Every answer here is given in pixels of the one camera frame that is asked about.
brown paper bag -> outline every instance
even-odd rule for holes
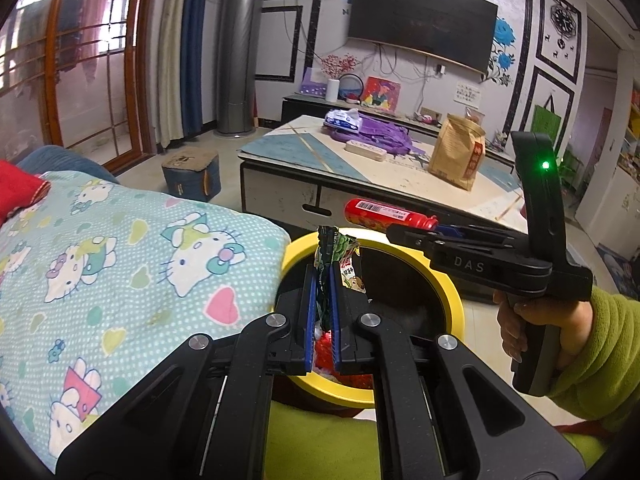
[[[484,130],[473,121],[448,114],[436,140],[429,172],[467,191],[484,159]]]

television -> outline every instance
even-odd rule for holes
[[[486,0],[351,0],[348,36],[486,73],[498,6]]]

blue curtain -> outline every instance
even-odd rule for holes
[[[182,129],[191,137],[202,129],[202,28],[206,0],[184,0],[180,36]]]

silver cylindrical air conditioner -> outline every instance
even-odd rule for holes
[[[218,33],[218,131],[254,130],[255,59],[262,0],[223,0]]]

blue ottoman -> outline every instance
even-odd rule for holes
[[[216,150],[183,148],[162,163],[162,172],[169,193],[178,198],[208,202],[222,187]]]

